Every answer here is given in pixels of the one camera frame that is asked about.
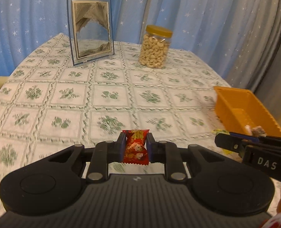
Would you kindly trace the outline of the small yellow candy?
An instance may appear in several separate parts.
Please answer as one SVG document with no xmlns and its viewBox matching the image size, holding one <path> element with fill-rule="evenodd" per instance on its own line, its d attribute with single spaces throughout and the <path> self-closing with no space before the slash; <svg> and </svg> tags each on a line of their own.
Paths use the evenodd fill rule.
<svg viewBox="0 0 281 228">
<path fill-rule="evenodd" d="M 215 135 L 215 144 L 221 148 L 225 155 L 232 154 L 232 140 L 227 130 L 215 129 L 212 131 Z"/>
</svg>

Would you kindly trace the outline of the white snack packet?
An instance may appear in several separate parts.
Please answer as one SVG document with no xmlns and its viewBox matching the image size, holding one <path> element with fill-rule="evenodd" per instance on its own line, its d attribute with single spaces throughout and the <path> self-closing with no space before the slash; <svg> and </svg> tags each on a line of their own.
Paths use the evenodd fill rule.
<svg viewBox="0 0 281 228">
<path fill-rule="evenodd" d="M 251 127 L 249 125 L 245 125 L 245 131 L 247 132 L 247 135 L 251 135 L 252 136 Z"/>
</svg>

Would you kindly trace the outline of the small red candy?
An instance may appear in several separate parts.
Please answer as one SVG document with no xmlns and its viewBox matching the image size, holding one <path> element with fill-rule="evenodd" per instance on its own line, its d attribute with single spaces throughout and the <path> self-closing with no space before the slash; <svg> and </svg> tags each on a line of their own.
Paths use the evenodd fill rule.
<svg viewBox="0 0 281 228">
<path fill-rule="evenodd" d="M 146 137 L 149 130 L 123 130 L 126 135 L 125 164 L 148 165 L 148 151 L 145 148 Z"/>
</svg>

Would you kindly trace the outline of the dark clear snack packet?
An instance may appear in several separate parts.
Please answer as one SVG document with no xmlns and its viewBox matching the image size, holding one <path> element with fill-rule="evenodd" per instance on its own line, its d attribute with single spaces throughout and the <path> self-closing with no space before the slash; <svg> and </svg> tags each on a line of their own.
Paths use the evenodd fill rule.
<svg viewBox="0 0 281 228">
<path fill-rule="evenodd" d="M 250 131 L 253 137 L 266 137 L 267 134 L 261 126 L 251 127 Z"/>
</svg>

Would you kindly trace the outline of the orange plastic tray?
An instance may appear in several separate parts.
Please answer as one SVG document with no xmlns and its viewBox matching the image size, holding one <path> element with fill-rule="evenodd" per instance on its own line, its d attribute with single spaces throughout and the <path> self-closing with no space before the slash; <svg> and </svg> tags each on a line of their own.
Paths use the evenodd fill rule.
<svg viewBox="0 0 281 228">
<path fill-rule="evenodd" d="M 249 135 L 245 128 L 260 126 L 268 136 L 281 137 L 281 127 L 261 101 L 248 89 L 214 86 L 215 113 L 230 132 Z"/>
</svg>

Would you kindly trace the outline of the grey lace-trimmed cover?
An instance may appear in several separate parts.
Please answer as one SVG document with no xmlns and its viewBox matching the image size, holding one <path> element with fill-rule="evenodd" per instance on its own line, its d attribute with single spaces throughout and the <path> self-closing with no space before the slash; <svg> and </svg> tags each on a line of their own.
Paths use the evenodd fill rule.
<svg viewBox="0 0 281 228">
<path fill-rule="evenodd" d="M 226 76 L 232 87 L 249 89 L 281 118 L 281 0 L 257 0 L 254 22 Z"/>
</svg>

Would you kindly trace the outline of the floral tablecloth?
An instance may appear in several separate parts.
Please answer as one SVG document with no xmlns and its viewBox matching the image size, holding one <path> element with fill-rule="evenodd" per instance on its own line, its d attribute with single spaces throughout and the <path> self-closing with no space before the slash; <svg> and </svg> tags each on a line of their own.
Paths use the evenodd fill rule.
<svg viewBox="0 0 281 228">
<path fill-rule="evenodd" d="M 73 144 L 115 140 L 124 129 L 222 153 L 214 87 L 227 83 L 192 52 L 170 49 L 163 67 L 148 68 L 140 49 L 117 42 L 115 56 L 73 66 L 61 33 L 30 53 L 0 89 L 0 181 Z"/>
</svg>

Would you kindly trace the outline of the cashew nut jar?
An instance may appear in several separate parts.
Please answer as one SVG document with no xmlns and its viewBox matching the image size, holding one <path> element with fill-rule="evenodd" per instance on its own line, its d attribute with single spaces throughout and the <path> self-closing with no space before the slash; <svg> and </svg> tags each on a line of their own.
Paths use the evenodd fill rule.
<svg viewBox="0 0 281 228">
<path fill-rule="evenodd" d="M 162 68 L 166 62 L 172 34 L 167 28 L 147 25 L 141 44 L 140 64 L 148 68 Z"/>
</svg>

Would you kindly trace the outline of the blue star curtain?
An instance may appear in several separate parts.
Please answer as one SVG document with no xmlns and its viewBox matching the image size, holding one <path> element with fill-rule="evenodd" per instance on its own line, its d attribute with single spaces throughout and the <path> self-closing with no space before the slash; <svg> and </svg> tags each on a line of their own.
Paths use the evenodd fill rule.
<svg viewBox="0 0 281 228">
<path fill-rule="evenodd" d="M 281 0 L 111 0 L 114 39 L 138 43 L 149 24 L 173 31 L 172 47 L 191 51 L 225 77 L 257 66 Z M 68 32 L 66 0 L 0 0 L 0 76 L 41 44 Z"/>
</svg>

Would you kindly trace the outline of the glass sand picture frame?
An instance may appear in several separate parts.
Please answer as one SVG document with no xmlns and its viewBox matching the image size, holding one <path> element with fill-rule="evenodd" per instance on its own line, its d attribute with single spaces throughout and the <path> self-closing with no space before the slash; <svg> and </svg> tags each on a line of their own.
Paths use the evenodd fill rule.
<svg viewBox="0 0 281 228">
<path fill-rule="evenodd" d="M 66 0 L 73 66 L 115 54 L 111 0 Z"/>
</svg>

